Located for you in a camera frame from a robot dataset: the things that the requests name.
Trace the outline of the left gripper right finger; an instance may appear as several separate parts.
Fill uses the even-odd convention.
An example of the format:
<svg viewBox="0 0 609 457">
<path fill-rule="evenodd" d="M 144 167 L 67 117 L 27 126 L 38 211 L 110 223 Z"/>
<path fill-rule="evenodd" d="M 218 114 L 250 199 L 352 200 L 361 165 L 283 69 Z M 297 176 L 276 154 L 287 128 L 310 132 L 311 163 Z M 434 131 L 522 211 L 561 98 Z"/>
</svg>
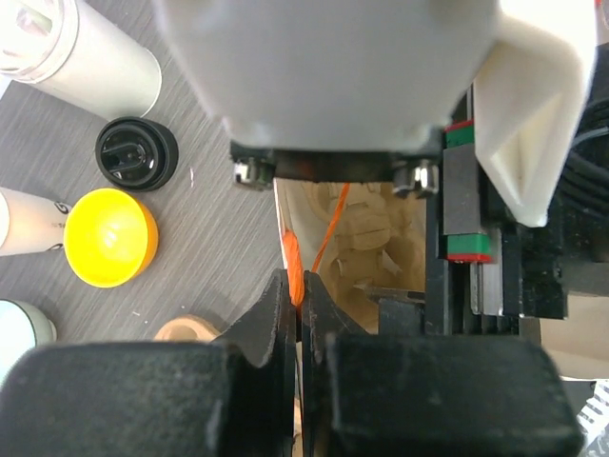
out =
<svg viewBox="0 0 609 457">
<path fill-rule="evenodd" d="M 503 335 L 369 334 L 304 277 L 307 456 L 575 456 L 583 436 L 557 368 Z"/>
</svg>

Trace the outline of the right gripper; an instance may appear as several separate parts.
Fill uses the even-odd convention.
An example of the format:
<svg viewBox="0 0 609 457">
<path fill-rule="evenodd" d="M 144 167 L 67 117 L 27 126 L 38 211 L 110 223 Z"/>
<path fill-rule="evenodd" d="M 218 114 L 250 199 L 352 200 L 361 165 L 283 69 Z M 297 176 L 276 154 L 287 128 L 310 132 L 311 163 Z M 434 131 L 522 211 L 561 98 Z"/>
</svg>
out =
<svg viewBox="0 0 609 457">
<path fill-rule="evenodd" d="M 519 225 L 474 162 L 472 98 L 445 134 L 427 205 L 424 291 L 372 288 L 385 334 L 518 334 L 608 292 L 608 93 L 594 89 L 543 228 Z"/>
</svg>

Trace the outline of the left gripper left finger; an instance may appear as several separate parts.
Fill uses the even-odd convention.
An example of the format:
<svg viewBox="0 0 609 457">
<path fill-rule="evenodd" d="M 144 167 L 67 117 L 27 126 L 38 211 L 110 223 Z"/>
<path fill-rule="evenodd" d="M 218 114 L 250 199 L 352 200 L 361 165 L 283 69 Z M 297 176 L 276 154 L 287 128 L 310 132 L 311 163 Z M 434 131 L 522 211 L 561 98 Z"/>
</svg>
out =
<svg viewBox="0 0 609 457">
<path fill-rule="evenodd" d="M 288 456 L 295 310 L 274 271 L 258 301 L 201 342 L 49 345 L 1 389 L 5 456 Z"/>
</svg>

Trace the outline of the brown paper bag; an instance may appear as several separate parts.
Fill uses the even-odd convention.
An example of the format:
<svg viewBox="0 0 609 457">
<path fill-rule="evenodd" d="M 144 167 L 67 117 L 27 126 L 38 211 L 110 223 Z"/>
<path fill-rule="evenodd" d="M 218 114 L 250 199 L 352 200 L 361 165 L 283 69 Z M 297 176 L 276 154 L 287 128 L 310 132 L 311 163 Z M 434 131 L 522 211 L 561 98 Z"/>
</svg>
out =
<svg viewBox="0 0 609 457">
<path fill-rule="evenodd" d="M 281 233 L 290 232 L 299 244 L 305 269 L 319 274 L 329 237 L 341 214 L 346 194 L 340 183 L 277 180 L 275 199 Z M 583 426 L 584 455 L 608 453 L 608 267 L 580 264 L 568 267 L 568 312 L 564 321 L 543 319 L 541 343 L 560 372 L 577 385 L 593 381 L 593 397 L 576 407 Z M 378 329 L 378 307 L 364 290 L 335 302 L 361 327 Z"/>
</svg>

